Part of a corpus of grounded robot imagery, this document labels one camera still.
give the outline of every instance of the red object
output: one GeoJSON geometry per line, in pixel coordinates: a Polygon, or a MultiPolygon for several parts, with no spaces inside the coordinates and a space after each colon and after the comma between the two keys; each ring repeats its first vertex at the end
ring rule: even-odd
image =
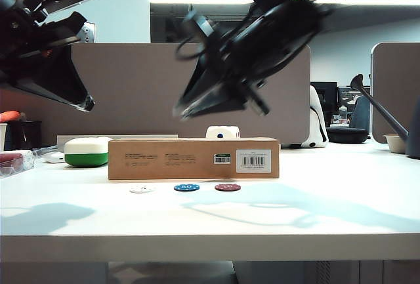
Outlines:
{"type": "Polygon", "coordinates": [[[241,190],[241,186],[239,184],[218,184],[215,189],[218,191],[238,191],[241,190]]]}
{"type": "Polygon", "coordinates": [[[53,51],[49,49],[49,50],[44,50],[41,54],[44,58],[48,58],[51,55],[51,53],[53,53],[53,51]]]}
{"type": "Polygon", "coordinates": [[[19,118],[20,113],[16,111],[0,113],[0,123],[18,120],[19,118]]]}
{"type": "Polygon", "coordinates": [[[0,169],[3,167],[17,168],[19,166],[23,166],[21,153],[0,153],[0,169]]]}

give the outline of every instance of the red poker chip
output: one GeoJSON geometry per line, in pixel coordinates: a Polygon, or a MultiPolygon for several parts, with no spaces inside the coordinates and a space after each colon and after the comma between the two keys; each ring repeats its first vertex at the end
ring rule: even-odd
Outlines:
{"type": "Polygon", "coordinates": [[[241,186],[239,184],[218,184],[215,189],[218,191],[238,191],[241,190],[241,186]]]}

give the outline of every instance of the gray cubicle wall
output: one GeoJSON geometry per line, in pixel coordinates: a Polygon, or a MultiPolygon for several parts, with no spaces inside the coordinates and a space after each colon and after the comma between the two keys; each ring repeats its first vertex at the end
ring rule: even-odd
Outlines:
{"type": "MultiPolygon", "coordinates": [[[[372,50],[371,93],[407,129],[420,97],[420,43],[380,43],[372,50]]],[[[373,109],[372,134],[385,143],[384,134],[395,134],[373,109]]]]}
{"type": "MultiPolygon", "coordinates": [[[[172,116],[195,61],[179,62],[177,44],[103,44],[73,46],[73,61],[96,106],[89,113],[31,94],[0,91],[0,110],[20,110],[42,121],[43,143],[58,134],[179,134],[202,137],[210,125],[237,125],[242,136],[271,136],[300,143],[308,136],[310,50],[270,77],[261,91],[271,107],[266,117],[251,109],[206,115],[181,122],[172,116]]],[[[185,47],[185,53],[196,50],[185,47]]]]}

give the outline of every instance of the barcode label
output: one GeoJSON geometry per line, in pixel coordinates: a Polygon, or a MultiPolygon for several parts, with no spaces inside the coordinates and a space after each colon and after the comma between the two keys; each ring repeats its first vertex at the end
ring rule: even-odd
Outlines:
{"type": "Polygon", "coordinates": [[[236,172],[271,172],[271,150],[236,150],[236,172]]]}
{"type": "Polygon", "coordinates": [[[215,154],[215,164],[230,164],[230,154],[215,154]]]}
{"type": "Polygon", "coordinates": [[[265,157],[262,156],[255,156],[255,157],[244,157],[242,159],[242,165],[243,166],[249,166],[249,167],[258,167],[258,166],[264,166],[264,160],[265,157]]]}

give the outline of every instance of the white poker chip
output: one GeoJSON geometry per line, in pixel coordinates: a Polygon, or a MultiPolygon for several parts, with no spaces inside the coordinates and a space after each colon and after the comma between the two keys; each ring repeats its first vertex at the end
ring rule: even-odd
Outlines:
{"type": "Polygon", "coordinates": [[[149,186],[133,186],[130,188],[130,192],[132,193],[148,193],[148,192],[152,192],[155,189],[149,186]]]}

